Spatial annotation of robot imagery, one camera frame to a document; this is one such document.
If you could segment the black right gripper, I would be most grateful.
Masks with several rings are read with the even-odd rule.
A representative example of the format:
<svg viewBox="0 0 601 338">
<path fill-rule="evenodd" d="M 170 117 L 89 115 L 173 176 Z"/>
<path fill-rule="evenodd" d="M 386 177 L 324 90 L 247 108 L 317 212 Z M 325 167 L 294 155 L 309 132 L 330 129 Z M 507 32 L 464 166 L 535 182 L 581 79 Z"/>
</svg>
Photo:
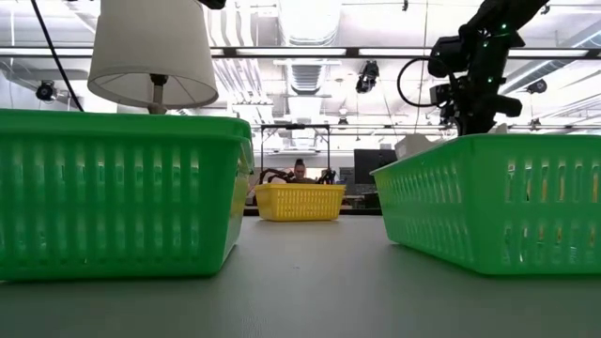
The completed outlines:
<svg viewBox="0 0 601 338">
<path fill-rule="evenodd" d="M 496 114 L 521 115 L 521 101 L 500 95 L 498 89 L 494 78 L 478 83 L 463 75 L 431 87 L 429 94 L 439 108 L 440 122 L 456 126 L 458 135 L 464 136 L 488 133 L 496 124 Z"/>
</svg>

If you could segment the yellow slotted plastic basket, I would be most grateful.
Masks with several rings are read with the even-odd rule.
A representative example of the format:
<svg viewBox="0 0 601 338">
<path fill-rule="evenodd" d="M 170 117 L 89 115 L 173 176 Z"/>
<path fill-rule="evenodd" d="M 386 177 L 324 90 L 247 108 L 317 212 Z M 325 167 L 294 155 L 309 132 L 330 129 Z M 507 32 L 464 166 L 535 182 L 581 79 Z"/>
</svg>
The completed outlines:
<svg viewBox="0 0 601 338">
<path fill-rule="evenodd" d="M 259 216 L 273 222 L 334 221 L 345 185 L 267 183 L 255 187 Z"/>
</svg>

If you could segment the large green slotted plastic basket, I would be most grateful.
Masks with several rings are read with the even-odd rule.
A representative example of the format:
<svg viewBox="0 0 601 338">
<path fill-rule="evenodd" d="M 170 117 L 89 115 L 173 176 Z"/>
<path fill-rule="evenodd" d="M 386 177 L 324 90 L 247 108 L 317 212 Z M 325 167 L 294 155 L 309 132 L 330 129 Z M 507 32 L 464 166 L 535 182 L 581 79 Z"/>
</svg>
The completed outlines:
<svg viewBox="0 0 601 338">
<path fill-rule="evenodd" d="M 374 172 L 388 238 L 486 275 L 601 274 L 601 136 L 462 136 Z"/>
<path fill-rule="evenodd" d="M 211 276 L 250 125 L 0 109 L 0 281 Z"/>
</svg>

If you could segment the black monitor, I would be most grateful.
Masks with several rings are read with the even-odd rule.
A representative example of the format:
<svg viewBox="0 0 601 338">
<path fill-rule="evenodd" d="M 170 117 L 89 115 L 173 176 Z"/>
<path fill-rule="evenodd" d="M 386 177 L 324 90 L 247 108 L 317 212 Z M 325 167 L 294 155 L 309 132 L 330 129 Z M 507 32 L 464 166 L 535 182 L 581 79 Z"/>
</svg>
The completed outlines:
<svg viewBox="0 0 601 338">
<path fill-rule="evenodd" d="M 355 149 L 353 157 L 356 184 L 374 184 L 371 172 L 396 161 L 396 154 L 391 149 Z"/>
</svg>

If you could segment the person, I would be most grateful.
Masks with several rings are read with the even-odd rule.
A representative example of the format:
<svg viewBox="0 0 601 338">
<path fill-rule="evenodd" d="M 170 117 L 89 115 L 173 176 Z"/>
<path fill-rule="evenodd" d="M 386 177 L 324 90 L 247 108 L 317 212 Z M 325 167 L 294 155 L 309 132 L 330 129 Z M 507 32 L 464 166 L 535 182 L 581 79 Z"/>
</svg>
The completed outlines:
<svg viewBox="0 0 601 338">
<path fill-rule="evenodd" d="M 291 183 L 305 183 L 305 184 L 314 184 L 316 181 L 312 178 L 308 178 L 306 176 L 306 166 L 303 159 L 296 159 L 292 178 L 290 179 Z"/>
</svg>

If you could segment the grey lamp stem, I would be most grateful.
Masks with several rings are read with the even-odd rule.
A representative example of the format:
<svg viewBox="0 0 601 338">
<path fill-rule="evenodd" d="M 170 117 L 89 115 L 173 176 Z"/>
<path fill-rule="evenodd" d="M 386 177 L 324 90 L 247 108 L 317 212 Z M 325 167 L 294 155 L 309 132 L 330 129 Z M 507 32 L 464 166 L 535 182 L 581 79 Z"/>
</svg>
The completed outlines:
<svg viewBox="0 0 601 338">
<path fill-rule="evenodd" d="M 153 84 L 152 102 L 147 106 L 151 115 L 165 115 L 167 109 L 163 105 L 163 88 L 168 81 L 167 75 L 154 74 L 149 75 Z"/>
</svg>

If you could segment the white fabric lampshade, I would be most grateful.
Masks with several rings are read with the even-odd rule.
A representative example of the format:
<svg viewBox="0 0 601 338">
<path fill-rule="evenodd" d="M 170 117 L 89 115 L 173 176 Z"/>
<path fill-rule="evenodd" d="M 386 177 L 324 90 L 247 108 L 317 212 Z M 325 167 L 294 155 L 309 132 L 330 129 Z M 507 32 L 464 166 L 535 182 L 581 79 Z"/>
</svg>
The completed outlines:
<svg viewBox="0 0 601 338">
<path fill-rule="evenodd" d="M 123 105 L 152 102 L 149 75 L 168 76 L 167 110 L 219 98 L 204 9 L 197 0 L 101 0 L 87 87 Z"/>
</svg>

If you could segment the black background gantry frame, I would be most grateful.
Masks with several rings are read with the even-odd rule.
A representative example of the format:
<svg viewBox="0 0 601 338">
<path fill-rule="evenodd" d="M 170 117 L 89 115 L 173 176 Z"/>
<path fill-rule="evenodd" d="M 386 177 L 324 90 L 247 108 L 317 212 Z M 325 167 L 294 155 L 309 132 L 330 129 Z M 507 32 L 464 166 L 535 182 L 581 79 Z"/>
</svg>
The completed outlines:
<svg viewBox="0 0 601 338">
<path fill-rule="evenodd" d="M 327 143 L 327 168 L 331 168 L 331 126 L 329 124 L 261 124 L 260 125 L 260 173 L 262 170 L 267 169 L 264 164 L 264 143 L 269 139 L 265 136 L 265 130 L 278 131 L 284 129 L 287 131 L 301 131 L 312 129 L 317 135 L 319 135 Z"/>
</svg>

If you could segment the black horizontal frame bar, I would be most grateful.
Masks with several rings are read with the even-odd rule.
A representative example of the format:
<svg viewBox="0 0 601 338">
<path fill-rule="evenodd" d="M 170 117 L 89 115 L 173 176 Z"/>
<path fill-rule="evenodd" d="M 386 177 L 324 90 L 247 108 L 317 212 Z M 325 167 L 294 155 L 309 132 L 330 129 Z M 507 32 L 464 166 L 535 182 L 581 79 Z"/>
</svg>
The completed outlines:
<svg viewBox="0 0 601 338">
<path fill-rule="evenodd" d="M 58 47 L 59 57 L 89 58 L 93 49 L 86 47 Z M 211 47 L 213 58 L 331 58 L 331 59 L 412 59 L 428 56 L 430 48 L 359 48 L 359 47 Z M 51 51 L 42 47 L 0 47 L 0 57 L 51 57 Z M 601 60 L 601 49 L 518 48 L 509 52 L 515 60 Z"/>
</svg>

